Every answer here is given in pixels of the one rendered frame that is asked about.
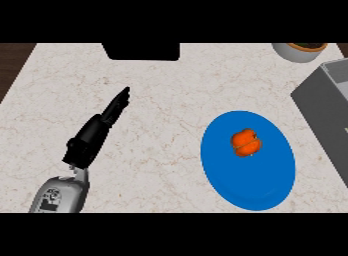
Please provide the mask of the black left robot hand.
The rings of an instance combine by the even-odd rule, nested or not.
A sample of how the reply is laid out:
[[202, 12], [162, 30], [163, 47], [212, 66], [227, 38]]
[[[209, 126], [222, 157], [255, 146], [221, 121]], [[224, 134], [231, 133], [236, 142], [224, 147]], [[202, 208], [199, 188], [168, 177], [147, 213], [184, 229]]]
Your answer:
[[103, 146], [109, 129], [128, 106], [128, 99], [129, 88], [125, 87], [112, 99], [104, 111], [90, 118], [75, 137], [69, 139], [62, 161], [70, 166], [85, 169], [91, 165]]

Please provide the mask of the blue oval plate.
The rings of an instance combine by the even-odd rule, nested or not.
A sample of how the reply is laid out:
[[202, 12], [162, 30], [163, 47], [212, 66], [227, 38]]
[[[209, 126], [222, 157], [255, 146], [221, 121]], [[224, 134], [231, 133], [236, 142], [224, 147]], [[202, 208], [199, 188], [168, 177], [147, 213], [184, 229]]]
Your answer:
[[[262, 146], [246, 157], [236, 155], [231, 136], [249, 128]], [[200, 143], [208, 181], [239, 208], [267, 210], [286, 199], [295, 183], [295, 157], [280, 129], [258, 114], [230, 111], [209, 123]]]

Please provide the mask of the grey open box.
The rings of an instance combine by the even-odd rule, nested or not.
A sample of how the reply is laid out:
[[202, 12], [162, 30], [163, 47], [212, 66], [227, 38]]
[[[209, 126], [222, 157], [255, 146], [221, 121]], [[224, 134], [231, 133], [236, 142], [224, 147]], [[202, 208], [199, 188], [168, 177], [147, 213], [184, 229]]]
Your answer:
[[348, 58], [321, 63], [290, 97], [348, 189]]

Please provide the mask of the black appliance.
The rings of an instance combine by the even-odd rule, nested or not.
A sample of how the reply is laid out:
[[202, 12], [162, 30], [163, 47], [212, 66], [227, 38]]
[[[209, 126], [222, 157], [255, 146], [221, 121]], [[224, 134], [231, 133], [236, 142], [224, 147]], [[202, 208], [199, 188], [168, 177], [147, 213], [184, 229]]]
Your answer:
[[103, 43], [101, 46], [112, 60], [177, 61], [180, 58], [178, 43]]

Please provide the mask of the orange fruit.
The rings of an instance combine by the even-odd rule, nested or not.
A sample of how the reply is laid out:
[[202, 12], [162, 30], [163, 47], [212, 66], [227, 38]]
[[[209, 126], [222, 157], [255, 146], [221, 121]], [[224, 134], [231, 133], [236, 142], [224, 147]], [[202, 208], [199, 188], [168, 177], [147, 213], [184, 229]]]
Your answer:
[[233, 152], [239, 157], [252, 156], [261, 149], [262, 142], [252, 129], [246, 128], [230, 138]]

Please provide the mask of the white plant pot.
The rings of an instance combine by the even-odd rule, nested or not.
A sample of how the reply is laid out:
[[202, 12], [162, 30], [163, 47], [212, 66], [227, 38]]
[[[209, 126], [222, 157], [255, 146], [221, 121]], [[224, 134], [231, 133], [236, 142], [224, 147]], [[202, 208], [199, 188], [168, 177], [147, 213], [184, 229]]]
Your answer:
[[308, 63], [327, 47], [326, 43], [273, 43], [277, 55], [293, 63]]

